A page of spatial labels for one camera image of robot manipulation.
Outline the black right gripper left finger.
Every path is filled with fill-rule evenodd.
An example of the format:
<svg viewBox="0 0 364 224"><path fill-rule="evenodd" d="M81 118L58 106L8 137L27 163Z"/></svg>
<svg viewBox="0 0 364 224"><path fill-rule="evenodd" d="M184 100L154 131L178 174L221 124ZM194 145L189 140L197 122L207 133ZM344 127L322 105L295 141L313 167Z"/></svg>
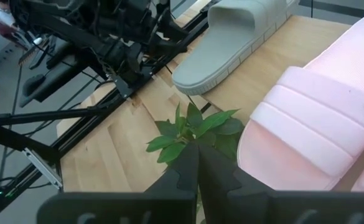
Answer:
<svg viewBox="0 0 364 224"><path fill-rule="evenodd" d="M190 143L144 192L70 192L45 201L37 224L195 224L199 147Z"/></svg>

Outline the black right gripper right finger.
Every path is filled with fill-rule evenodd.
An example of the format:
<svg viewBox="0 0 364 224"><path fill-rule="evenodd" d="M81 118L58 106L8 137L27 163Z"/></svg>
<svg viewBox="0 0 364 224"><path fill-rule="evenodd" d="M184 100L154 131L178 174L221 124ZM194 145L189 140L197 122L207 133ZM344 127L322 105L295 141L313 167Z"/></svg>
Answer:
<svg viewBox="0 0 364 224"><path fill-rule="evenodd" d="M364 224L364 192L274 190L204 145L199 187L207 224Z"/></svg>

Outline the grey-green rubber slide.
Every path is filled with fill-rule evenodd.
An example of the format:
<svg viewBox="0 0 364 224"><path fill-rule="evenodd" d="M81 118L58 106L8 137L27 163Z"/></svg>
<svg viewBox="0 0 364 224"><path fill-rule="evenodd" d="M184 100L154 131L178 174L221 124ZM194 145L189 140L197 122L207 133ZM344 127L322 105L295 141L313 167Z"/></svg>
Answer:
<svg viewBox="0 0 364 224"><path fill-rule="evenodd" d="M267 41L301 0L221 0L208 10L208 29L172 73L176 88L201 95L221 83Z"/></svg>

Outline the green artificial leafy plant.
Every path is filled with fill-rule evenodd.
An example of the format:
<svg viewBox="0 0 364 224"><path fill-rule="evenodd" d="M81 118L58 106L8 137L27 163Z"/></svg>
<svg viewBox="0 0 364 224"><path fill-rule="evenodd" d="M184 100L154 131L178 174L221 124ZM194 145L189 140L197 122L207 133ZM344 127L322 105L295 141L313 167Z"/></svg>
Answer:
<svg viewBox="0 0 364 224"><path fill-rule="evenodd" d="M147 153L156 153L158 164L170 166L188 144L196 142L214 148L228 160L237 163L238 141L245 125L234 117L238 109L218 111L207 117L189 103L187 114L175 110L174 121L155 121L159 135L146 143Z"/></svg>

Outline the person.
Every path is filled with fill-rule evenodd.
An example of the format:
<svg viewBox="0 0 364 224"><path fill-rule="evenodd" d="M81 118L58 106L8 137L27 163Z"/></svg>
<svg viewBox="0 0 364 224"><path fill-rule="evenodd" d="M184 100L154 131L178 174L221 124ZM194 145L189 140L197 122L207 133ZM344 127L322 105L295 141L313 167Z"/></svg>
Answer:
<svg viewBox="0 0 364 224"><path fill-rule="evenodd" d="M30 43L25 37L25 32L20 29L11 13L9 0L0 0L0 23L12 28L16 32L16 36L22 37L24 45L30 47Z"/></svg>

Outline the black aluminium rig frame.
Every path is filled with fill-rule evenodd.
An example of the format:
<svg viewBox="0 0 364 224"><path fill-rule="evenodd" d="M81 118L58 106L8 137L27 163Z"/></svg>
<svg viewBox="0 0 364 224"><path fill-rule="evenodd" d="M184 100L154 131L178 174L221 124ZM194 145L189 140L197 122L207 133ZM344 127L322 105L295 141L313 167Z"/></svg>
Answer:
<svg viewBox="0 0 364 224"><path fill-rule="evenodd" d="M52 166L59 167L64 155L84 140L130 96L146 85L174 57L186 52L187 46L208 28L208 19L205 15L199 14L186 23L183 28L188 31L188 35L173 53L163 56L154 63L145 64L142 78L133 85L127 85L122 79L114 78L114 88L93 106L65 111L17 115L0 114L0 144L33 157L30 165L11 179L10 183L0 188L0 213L43 175L54 187L61 189L60 181L54 177L55 172L51 170ZM75 118L76 123L49 146L8 128L12 124L70 118Z"/></svg>

